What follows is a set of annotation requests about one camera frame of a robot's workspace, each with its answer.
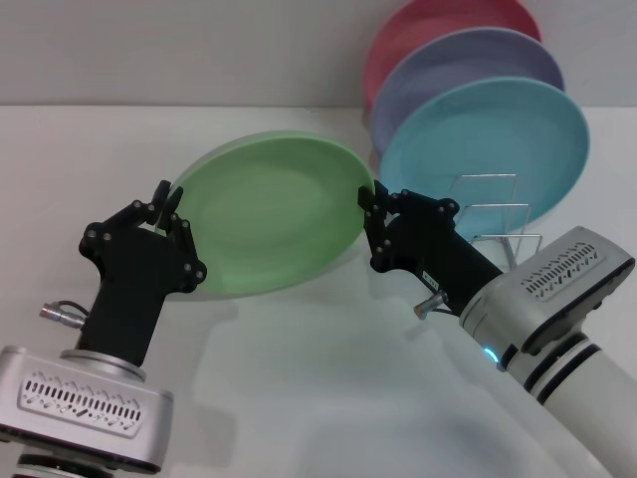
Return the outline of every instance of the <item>vent grille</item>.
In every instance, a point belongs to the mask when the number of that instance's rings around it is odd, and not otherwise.
[[[141,406],[133,397],[41,371],[25,377],[20,394],[25,409],[120,434],[134,432],[142,419]]]
[[[534,297],[547,300],[600,260],[592,244],[577,242],[522,280],[521,285]]]

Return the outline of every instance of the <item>table surface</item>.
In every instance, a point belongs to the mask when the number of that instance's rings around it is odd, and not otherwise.
[[[547,242],[575,225],[637,254],[637,111],[585,111],[590,161],[568,197],[531,229]],[[0,109],[0,346],[57,355],[77,332],[38,318],[46,301],[89,306],[99,284],[77,252],[87,224],[148,200],[214,147],[303,129],[367,157],[359,110]],[[605,477],[588,452],[449,316],[417,323],[425,291],[379,275],[362,238],[328,272],[272,294],[166,302],[144,369],[174,392],[161,476]],[[637,274],[585,331],[637,377]],[[9,474],[20,447],[0,446]]]

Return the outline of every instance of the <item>blue led light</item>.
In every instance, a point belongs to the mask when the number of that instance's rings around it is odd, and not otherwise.
[[[500,362],[496,353],[492,351],[491,349],[489,349],[488,347],[485,347],[485,354],[487,354],[487,357],[493,360],[495,363]]]

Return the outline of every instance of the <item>pink plate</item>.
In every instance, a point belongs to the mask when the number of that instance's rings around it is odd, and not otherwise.
[[[411,52],[438,37],[473,27],[510,28],[539,40],[535,20],[516,0],[413,0],[374,39],[365,63],[366,107],[371,109],[385,79]]]

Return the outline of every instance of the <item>purple plate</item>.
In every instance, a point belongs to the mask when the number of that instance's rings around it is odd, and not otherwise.
[[[471,28],[434,40],[389,75],[371,112],[371,140],[382,157],[409,116],[455,88],[491,77],[525,77],[564,90],[557,62],[535,39],[505,28]]]

